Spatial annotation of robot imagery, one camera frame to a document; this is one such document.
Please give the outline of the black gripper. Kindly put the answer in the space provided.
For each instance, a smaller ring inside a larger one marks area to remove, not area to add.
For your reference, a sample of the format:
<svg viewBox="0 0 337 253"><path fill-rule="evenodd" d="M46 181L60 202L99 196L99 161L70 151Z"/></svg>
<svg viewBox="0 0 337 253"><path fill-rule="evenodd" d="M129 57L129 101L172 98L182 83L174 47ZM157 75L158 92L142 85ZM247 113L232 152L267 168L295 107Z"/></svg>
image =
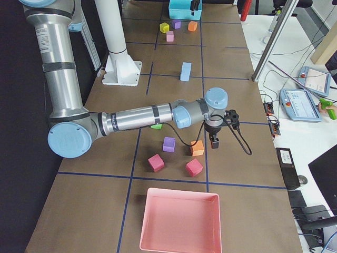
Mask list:
<svg viewBox="0 0 337 253"><path fill-rule="evenodd" d="M199 10L199 5L200 5L200 0L191 0L191 4L190 4L191 15L194 15L194 11Z"/></svg>
<svg viewBox="0 0 337 253"><path fill-rule="evenodd" d="M217 133L221 131L221 128L223 127L222 124L220 125L213 125L213 123L205 122L204 128L206 132L209 134L210 137L210 144L212 149L218 149L219 148L219 139L217 137Z"/></svg>

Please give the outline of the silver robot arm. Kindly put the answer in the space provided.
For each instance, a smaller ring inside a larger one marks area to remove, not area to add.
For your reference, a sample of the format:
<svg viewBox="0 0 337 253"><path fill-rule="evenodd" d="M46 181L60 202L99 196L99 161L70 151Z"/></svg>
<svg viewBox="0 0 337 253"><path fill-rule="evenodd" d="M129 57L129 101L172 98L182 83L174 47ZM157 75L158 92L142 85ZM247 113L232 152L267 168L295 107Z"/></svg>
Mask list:
<svg viewBox="0 0 337 253"><path fill-rule="evenodd" d="M82 29L80 1L23 1L27 21L35 28L53 111L48 144L64 158L77 158L93 142L114 132L174 121L179 129L203 122L211 140L228 124L228 95L218 87L193 102L177 100L115 113L90 112L82 103L70 40Z"/></svg>

